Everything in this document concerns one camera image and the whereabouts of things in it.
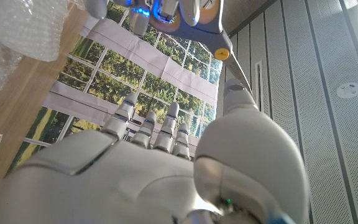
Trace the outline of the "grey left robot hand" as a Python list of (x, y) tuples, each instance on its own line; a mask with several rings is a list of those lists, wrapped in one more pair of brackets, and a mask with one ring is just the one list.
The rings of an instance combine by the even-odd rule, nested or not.
[(143, 37), (148, 26), (177, 37), (195, 40), (203, 32), (220, 32), (219, 1), (198, 0), (116, 0), (113, 2), (128, 9), (130, 31)]

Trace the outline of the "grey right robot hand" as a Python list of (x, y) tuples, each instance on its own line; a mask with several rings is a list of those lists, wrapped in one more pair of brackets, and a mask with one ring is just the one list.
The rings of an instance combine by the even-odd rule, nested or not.
[(223, 115), (189, 158), (168, 112), (123, 140), (135, 96), (99, 130), (72, 134), (0, 182), (0, 223), (301, 223), (308, 177), (292, 138), (258, 109), (245, 78), (224, 86)]

